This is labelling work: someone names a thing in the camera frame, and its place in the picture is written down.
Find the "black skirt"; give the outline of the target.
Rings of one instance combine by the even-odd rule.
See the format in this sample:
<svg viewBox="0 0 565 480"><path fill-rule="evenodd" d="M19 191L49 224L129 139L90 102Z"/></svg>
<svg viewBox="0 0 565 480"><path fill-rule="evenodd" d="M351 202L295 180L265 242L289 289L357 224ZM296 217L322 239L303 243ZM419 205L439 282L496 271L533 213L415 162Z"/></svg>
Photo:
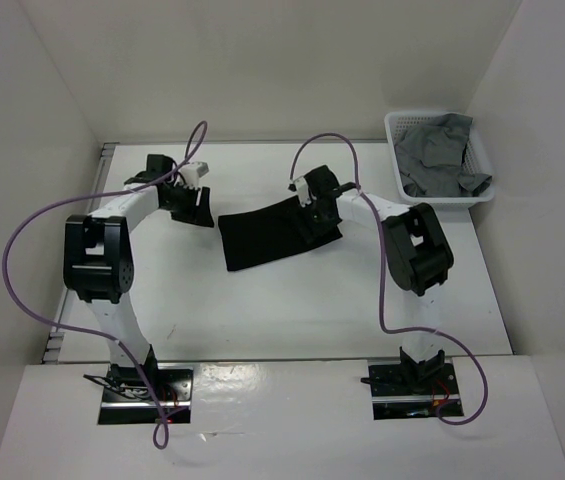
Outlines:
<svg viewBox="0 0 565 480"><path fill-rule="evenodd" d="M239 214L221 215L218 226L226 268L237 272L315 250L343 237L338 226L311 231L296 197Z"/></svg>

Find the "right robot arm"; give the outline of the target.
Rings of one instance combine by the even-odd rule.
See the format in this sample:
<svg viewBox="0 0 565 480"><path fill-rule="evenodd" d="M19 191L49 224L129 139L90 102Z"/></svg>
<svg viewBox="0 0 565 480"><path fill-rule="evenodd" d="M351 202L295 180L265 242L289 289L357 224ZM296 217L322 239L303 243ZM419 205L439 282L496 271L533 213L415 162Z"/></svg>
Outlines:
<svg viewBox="0 0 565 480"><path fill-rule="evenodd" d="M290 181L298 198L302 235L314 240L342 221L376 229L381 278L403 293L405 314L391 330L404 335L399 352L400 381L412 393L430 386L443 368L445 353L434 334L440 326L440 287L454 257L434 209L395 203L341 184L326 166Z"/></svg>

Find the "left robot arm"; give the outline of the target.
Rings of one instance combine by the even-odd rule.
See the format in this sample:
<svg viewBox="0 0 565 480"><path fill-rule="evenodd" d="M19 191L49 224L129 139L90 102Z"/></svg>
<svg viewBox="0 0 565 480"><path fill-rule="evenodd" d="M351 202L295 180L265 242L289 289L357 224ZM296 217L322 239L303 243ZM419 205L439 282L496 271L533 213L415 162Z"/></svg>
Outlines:
<svg viewBox="0 0 565 480"><path fill-rule="evenodd" d="M149 215L167 211L174 221L212 228L210 189L200 180L205 162L176 162L150 154L146 167L121 192L87 215L65 223L63 280L94 314L110 352L109 384L142 400L160 390L153 347L141 332L129 292L135 276L131 232Z"/></svg>

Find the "grey skirt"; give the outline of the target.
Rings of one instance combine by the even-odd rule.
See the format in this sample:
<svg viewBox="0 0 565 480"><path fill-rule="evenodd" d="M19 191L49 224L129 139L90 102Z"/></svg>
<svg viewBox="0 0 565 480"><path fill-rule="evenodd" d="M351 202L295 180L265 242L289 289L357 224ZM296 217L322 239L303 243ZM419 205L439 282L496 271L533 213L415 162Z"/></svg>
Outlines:
<svg viewBox="0 0 565 480"><path fill-rule="evenodd" d="M477 197L492 183L485 173L469 173L464 163L473 118L449 113L414 125L394 143L406 194L423 198Z"/></svg>

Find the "white plastic basket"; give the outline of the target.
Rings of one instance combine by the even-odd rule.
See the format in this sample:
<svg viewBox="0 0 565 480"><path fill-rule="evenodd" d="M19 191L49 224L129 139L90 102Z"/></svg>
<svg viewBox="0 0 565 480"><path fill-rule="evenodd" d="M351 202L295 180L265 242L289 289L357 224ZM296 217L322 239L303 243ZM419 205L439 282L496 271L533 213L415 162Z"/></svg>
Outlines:
<svg viewBox="0 0 565 480"><path fill-rule="evenodd" d="M445 114L448 114L448 111L416 109L392 111L385 115L384 127L387 142L389 144L388 158L396 178L399 197L407 204L427 202L434 205L436 208L448 209L468 209L476 204L491 201L494 198L496 191L495 172L475 125L472 125L470 129L466 153L463 156L464 160L462 167L463 172L466 174L490 175L492 177L492 181L487 188L485 188L477 196L460 197L414 197L406 192L397 162L395 143L397 142L397 139L411 127L419 125L432 118L441 117Z"/></svg>

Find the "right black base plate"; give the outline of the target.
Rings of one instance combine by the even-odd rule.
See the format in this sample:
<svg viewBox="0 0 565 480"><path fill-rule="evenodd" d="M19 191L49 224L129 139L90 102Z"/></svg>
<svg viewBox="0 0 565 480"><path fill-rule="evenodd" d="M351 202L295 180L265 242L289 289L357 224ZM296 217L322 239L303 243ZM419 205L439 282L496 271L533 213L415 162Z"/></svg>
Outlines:
<svg viewBox="0 0 565 480"><path fill-rule="evenodd" d="M455 370L446 362L439 373L409 386L397 360L370 362L360 382L370 389L375 420L436 418L464 415Z"/></svg>

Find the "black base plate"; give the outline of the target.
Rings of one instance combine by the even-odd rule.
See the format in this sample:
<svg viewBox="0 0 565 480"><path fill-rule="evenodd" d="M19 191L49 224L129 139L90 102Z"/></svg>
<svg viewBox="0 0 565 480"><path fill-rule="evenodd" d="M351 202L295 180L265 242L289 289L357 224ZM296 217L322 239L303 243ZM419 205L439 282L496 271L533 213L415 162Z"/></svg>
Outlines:
<svg viewBox="0 0 565 480"><path fill-rule="evenodd" d="M99 425L139 425L160 422L156 404L141 380L123 383L106 375L84 374L83 378L102 388ZM154 392L169 424L189 424L194 371L188 366L160 366Z"/></svg>
<svg viewBox="0 0 565 480"><path fill-rule="evenodd" d="M360 382L370 389L375 420L436 418L464 415L455 370L446 362L439 373L409 386L397 360L370 362Z"/></svg>

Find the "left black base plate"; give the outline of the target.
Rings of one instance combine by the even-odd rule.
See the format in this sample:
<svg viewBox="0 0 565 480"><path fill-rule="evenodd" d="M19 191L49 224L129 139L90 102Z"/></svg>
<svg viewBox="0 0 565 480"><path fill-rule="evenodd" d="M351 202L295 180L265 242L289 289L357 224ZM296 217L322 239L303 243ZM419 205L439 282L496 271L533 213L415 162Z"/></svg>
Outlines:
<svg viewBox="0 0 565 480"><path fill-rule="evenodd" d="M83 378L102 388L99 425L139 425L160 422L156 404L141 380L123 383L106 375L84 374ZM169 424L189 424L194 371L188 366L160 366L154 392Z"/></svg>

